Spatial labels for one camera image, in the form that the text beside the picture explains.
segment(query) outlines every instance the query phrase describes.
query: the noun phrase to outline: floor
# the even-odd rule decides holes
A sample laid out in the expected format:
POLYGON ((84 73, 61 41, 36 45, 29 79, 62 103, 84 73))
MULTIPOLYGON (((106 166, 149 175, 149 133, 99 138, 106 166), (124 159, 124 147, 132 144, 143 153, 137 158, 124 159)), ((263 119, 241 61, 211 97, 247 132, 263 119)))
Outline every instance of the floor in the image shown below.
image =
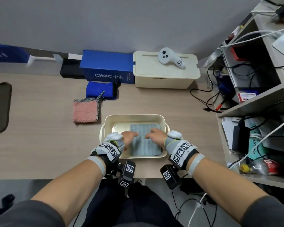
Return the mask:
MULTIPOLYGON (((0 180, 0 207, 1 207, 1 198, 12 193, 15 195, 15 203, 20 201, 30 199, 34 194, 36 194, 41 188, 43 188, 50 180, 0 180)), ((163 179, 147 179, 146 185, 158 194, 170 207, 173 214, 177 213, 177 209, 174 205, 174 201, 172 198, 171 190, 167 187, 166 183, 163 179)), ((174 190, 174 196, 178 207, 188 198, 196 198, 200 199, 199 196, 196 195, 186 195, 184 192, 180 191, 179 188, 174 190)), ((88 204, 90 203, 93 195, 87 201, 85 206, 83 207, 77 221, 75 227, 79 227, 82 225, 88 204)), ((179 221, 183 226, 187 226, 190 216, 195 208, 196 202, 189 201, 182 207, 182 213, 180 214, 179 221)), ((215 206, 207 204, 204 206, 209 220, 212 222, 215 214, 215 206)), ((196 214, 191 222, 191 226, 204 226, 208 227, 208 221, 206 219, 204 211, 199 208, 196 211, 196 214)), ((228 214, 226 214, 220 207, 217 209, 217 216, 214 227, 228 227, 238 225, 228 214)))

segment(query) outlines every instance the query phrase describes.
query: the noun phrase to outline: black pants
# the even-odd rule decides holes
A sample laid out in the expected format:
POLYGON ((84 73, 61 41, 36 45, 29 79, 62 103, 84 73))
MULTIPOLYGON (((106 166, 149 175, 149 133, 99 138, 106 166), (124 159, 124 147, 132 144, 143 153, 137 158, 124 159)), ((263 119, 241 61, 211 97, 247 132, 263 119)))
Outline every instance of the black pants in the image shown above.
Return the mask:
POLYGON ((115 179, 100 183, 91 203, 83 227, 114 226, 122 223, 145 222, 159 227, 183 227, 173 216, 169 206, 147 186, 133 183, 125 197, 125 188, 115 179))

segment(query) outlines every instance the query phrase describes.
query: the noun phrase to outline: cream plastic bin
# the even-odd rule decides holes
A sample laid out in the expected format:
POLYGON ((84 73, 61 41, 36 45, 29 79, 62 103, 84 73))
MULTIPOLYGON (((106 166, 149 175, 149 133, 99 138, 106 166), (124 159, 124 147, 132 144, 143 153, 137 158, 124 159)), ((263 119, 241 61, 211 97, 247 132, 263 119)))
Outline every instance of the cream plastic bin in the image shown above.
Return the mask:
POLYGON ((193 81, 200 78, 200 70, 197 68, 198 59, 193 54, 177 53, 177 55, 185 62, 184 70, 172 62, 161 64, 158 60, 158 53, 134 52, 133 74, 136 87, 188 88, 193 81))
MULTIPOLYGON (((164 132, 170 132, 169 126, 166 124, 165 119, 161 115, 110 115, 105 119, 104 124, 100 129, 99 140, 102 143, 105 137, 112 133, 123 131, 129 131, 130 124, 159 124, 161 130, 164 132)), ((131 156, 130 147, 122 153, 120 159, 143 159, 143 158, 162 158, 167 155, 166 150, 162 151, 162 154, 158 156, 131 156)))

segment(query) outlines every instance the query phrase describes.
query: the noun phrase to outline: hand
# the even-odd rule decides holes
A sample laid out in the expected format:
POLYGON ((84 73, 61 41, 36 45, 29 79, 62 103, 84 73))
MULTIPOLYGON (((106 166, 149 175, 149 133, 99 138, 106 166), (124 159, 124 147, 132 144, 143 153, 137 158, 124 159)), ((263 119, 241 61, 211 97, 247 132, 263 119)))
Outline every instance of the hand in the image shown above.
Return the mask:
POLYGON ((155 144, 164 147, 164 142, 167 138, 167 134, 158 128, 152 128, 151 132, 147 133, 145 138, 151 139, 155 144))
POLYGON ((128 145, 130 145, 133 141, 134 137, 137 137, 139 135, 139 133, 134 132, 134 131, 124 131, 121 133, 123 135, 122 140, 124 141, 125 144, 125 149, 128 147, 128 145))

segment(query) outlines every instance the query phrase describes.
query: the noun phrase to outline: yellow bottle cap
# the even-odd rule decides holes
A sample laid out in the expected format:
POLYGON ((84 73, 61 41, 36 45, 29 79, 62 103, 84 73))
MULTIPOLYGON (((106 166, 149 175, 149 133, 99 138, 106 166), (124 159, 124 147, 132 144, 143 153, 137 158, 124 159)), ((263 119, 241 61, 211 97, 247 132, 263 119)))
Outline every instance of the yellow bottle cap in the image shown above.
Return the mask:
POLYGON ((249 172, 249 167, 248 167, 248 165, 246 165, 246 164, 241 164, 241 165, 240 165, 240 169, 241 169, 243 172, 249 172))

